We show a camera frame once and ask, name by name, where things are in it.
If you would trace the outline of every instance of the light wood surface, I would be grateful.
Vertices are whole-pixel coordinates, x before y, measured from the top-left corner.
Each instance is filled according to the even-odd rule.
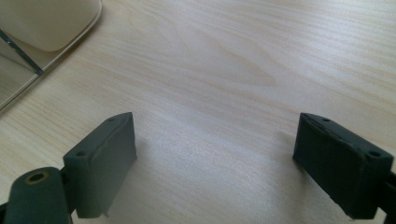
[[[89,36],[0,112],[0,201],[19,175],[63,167],[103,120],[132,111],[138,161],[110,219],[75,223],[349,223],[291,159],[299,114],[396,155],[395,11],[394,1],[104,0]]]

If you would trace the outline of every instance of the wood grain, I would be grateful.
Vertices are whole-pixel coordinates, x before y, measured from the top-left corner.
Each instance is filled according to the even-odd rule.
[[[126,111],[138,161],[110,219],[75,223],[349,223],[291,159],[300,112],[396,155],[395,2],[104,6],[85,41],[0,112],[1,202],[19,175],[61,168]]]

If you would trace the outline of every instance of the white plastic object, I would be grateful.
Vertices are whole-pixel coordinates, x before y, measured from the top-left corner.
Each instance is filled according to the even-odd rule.
[[[55,51],[90,24],[100,0],[0,0],[0,29],[32,47]]]

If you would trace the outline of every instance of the screw hole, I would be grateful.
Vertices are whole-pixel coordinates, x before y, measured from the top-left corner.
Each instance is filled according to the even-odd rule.
[[[381,154],[379,154],[378,152],[375,152],[375,151],[370,151],[369,154],[374,156],[374,157],[380,157],[381,156]]]
[[[40,173],[35,173],[33,175],[29,175],[26,179],[25,179],[25,183],[28,185],[33,185],[33,184],[37,184],[40,183],[41,181],[47,179],[47,177],[49,177],[49,173],[47,172],[40,172]]]
[[[44,175],[43,175],[42,173],[40,173],[40,174],[32,175],[32,176],[29,178],[29,181],[31,181],[31,182],[36,182],[37,180],[40,180],[40,179],[42,179],[42,178],[44,178]]]
[[[77,155],[78,157],[83,157],[83,156],[85,156],[85,152],[80,151],[80,152],[78,152],[76,155]]]

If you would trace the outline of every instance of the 3d printed part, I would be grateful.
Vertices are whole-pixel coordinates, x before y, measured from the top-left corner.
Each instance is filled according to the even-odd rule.
[[[47,167],[19,177],[0,223],[72,223],[70,214],[106,214],[136,160],[132,113],[107,119],[64,155],[64,168]]]
[[[303,113],[293,158],[350,217],[373,218],[377,207],[393,216],[396,181],[388,152],[332,120]]]

